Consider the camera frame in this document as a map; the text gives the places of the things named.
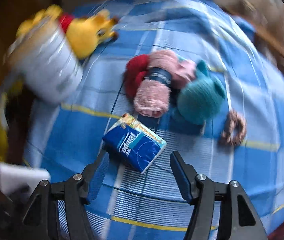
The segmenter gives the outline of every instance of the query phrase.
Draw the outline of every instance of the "navy blue band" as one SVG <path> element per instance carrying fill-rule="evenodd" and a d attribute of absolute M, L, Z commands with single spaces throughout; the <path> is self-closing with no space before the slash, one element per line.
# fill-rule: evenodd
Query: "navy blue band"
<path fill-rule="evenodd" d="M 166 85 L 167 87 L 170 87 L 172 75 L 164 69 L 153 67 L 149 69 L 149 72 L 147 73 L 145 79 L 155 80 Z"/>

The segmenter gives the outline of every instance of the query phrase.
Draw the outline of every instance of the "plush toy eye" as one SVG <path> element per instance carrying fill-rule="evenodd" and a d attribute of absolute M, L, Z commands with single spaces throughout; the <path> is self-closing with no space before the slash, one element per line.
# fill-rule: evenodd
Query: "plush toy eye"
<path fill-rule="evenodd" d="M 104 34 L 105 34 L 105 29 L 100 29 L 100 30 L 97 32 L 97 35 L 98 35 L 99 37 L 102 37 Z"/>

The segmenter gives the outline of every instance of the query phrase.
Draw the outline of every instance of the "red plush toy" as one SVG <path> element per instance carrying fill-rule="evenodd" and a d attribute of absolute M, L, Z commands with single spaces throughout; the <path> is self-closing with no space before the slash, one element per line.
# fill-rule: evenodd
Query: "red plush toy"
<path fill-rule="evenodd" d="M 147 74 L 149 55 L 136 56 L 127 63 L 124 77 L 124 87 L 129 99 L 134 99 L 137 90 Z"/>

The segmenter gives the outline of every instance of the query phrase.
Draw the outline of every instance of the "white bucket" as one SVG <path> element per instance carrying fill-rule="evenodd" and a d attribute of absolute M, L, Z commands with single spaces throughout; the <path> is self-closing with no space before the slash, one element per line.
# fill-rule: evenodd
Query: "white bucket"
<path fill-rule="evenodd" d="M 40 99 L 57 105 L 74 92 L 83 70 L 58 23 L 43 19 L 8 49 L 5 64 Z"/>

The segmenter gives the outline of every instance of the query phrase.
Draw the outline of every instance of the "pink cloth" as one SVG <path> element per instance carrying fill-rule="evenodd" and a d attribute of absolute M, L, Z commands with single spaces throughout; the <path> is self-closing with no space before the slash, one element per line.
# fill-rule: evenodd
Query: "pink cloth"
<path fill-rule="evenodd" d="M 143 80 L 134 98 L 135 110 L 144 116 L 161 117 L 168 111 L 171 90 L 155 80 Z"/>
<path fill-rule="evenodd" d="M 150 68 L 161 68 L 168 71 L 171 76 L 171 86 L 182 89 L 195 79 L 195 63 L 191 60 L 179 62 L 172 50 L 163 49 L 149 55 Z M 159 81 L 143 80 L 134 98 L 135 110 L 144 116 L 161 117 L 168 111 L 170 88 Z"/>

